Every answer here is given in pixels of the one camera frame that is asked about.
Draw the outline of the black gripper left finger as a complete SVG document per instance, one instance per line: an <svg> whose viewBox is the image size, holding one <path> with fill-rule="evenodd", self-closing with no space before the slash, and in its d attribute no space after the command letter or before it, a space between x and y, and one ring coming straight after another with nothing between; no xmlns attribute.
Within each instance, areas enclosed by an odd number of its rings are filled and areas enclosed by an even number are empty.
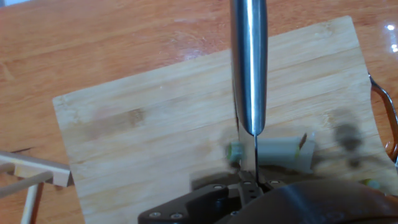
<svg viewBox="0 0 398 224"><path fill-rule="evenodd" d="M219 173L192 182L192 191L142 212L139 224L228 223L255 199L255 177L248 171Z"/></svg>

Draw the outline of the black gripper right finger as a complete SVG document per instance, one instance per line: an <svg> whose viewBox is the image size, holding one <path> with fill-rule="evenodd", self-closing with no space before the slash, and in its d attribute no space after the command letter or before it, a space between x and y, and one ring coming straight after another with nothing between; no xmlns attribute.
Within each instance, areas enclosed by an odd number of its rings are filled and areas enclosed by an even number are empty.
<svg viewBox="0 0 398 224"><path fill-rule="evenodd" d="M263 191L263 194L266 194L275 189L281 188L285 186L285 182L282 179L278 178L275 174L261 172L259 174L259 186Z"/></svg>

